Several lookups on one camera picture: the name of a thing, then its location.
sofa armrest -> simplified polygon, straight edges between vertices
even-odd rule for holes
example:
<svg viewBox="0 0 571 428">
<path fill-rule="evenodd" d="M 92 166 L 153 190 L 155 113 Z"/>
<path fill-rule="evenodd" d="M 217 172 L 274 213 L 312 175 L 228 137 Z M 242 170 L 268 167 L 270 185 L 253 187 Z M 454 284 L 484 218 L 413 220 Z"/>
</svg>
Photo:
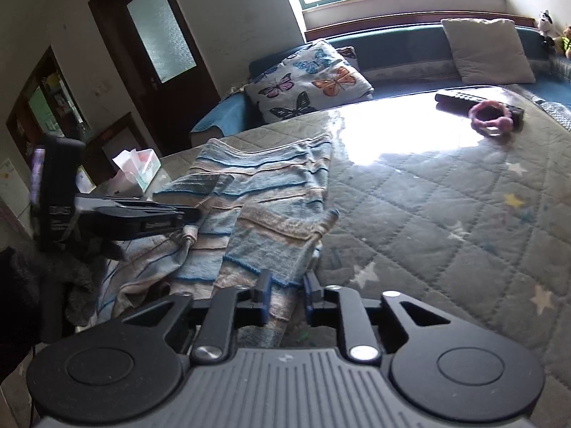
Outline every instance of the sofa armrest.
<svg viewBox="0 0 571 428">
<path fill-rule="evenodd" d="M 571 82 L 571 61 L 564 56 L 549 55 L 550 70 L 558 77 Z"/>
<path fill-rule="evenodd" d="M 244 92 L 234 93 L 206 114 L 190 132 L 193 147 L 264 125 L 260 112 Z"/>
</svg>

black robotic gripper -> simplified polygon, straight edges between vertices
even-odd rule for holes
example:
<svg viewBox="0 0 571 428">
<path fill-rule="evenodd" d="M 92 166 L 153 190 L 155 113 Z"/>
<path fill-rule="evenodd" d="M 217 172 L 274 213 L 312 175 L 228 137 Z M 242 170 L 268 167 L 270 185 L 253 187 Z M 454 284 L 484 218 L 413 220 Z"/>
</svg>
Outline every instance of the black robotic gripper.
<svg viewBox="0 0 571 428">
<path fill-rule="evenodd" d="M 172 295 L 39 353 L 39 426 L 532 426 L 544 372 L 521 345 L 397 291 L 362 299 L 312 271 L 304 286 L 308 324 L 336 328 L 337 347 L 236 346 L 268 323 L 267 271 L 209 300 Z"/>
</svg>

quilted tablecloth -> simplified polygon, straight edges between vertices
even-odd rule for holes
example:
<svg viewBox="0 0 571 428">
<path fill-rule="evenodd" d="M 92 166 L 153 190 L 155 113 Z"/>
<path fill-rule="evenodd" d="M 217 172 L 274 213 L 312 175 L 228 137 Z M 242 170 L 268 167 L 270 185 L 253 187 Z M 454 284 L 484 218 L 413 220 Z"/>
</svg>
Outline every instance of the quilted tablecloth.
<svg viewBox="0 0 571 428">
<path fill-rule="evenodd" d="M 571 424 L 571 136 L 516 93 L 473 93 L 524 108 L 522 132 L 484 137 L 421 93 L 224 141 L 255 151 L 332 132 L 327 204 L 341 218 L 324 238 L 321 283 L 368 298 L 399 290 L 530 348 L 546 369 L 532 420 L 562 428 Z M 164 170 L 185 174 L 197 153 L 164 158 Z M 282 345 L 334 342 L 330 328 L 307 328 L 298 306 Z"/>
</svg>

remote control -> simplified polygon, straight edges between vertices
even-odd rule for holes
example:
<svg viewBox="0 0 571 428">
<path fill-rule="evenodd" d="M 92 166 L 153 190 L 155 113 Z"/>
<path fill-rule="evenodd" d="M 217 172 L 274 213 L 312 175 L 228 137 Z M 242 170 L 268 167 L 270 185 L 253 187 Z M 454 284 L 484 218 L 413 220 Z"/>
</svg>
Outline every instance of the remote control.
<svg viewBox="0 0 571 428">
<path fill-rule="evenodd" d="M 435 100 L 439 103 L 441 110 L 461 114 L 466 117 L 473 106 L 486 99 L 480 96 L 468 95 L 459 90 L 439 90 L 435 96 Z M 512 113 L 513 129 L 516 131 L 521 130 L 524 123 L 524 110 L 509 104 L 505 106 Z M 482 109 L 479 113 L 479 118 L 482 120 L 493 120 L 499 116 L 501 116 L 501 111 L 491 106 Z"/>
</svg>

blue sofa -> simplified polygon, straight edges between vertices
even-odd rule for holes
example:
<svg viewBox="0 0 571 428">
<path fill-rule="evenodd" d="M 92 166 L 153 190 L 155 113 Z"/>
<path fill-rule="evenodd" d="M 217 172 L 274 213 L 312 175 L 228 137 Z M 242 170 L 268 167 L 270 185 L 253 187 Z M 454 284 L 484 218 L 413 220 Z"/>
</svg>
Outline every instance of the blue sofa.
<svg viewBox="0 0 571 428">
<path fill-rule="evenodd" d="M 517 28 L 525 54 L 536 74 L 536 84 L 525 88 L 547 100 L 568 104 L 571 86 L 553 71 L 553 56 L 543 48 L 539 33 Z M 373 99 L 465 86 L 452 60 L 442 24 L 423 24 L 356 32 L 327 39 L 336 48 L 352 46 L 361 73 L 375 88 Z M 266 56 L 249 65 L 254 78 L 302 47 Z M 558 59 L 560 66 L 567 59 Z M 190 133 L 192 146 L 264 125 L 262 116 L 244 92 L 221 101 Z"/>
</svg>

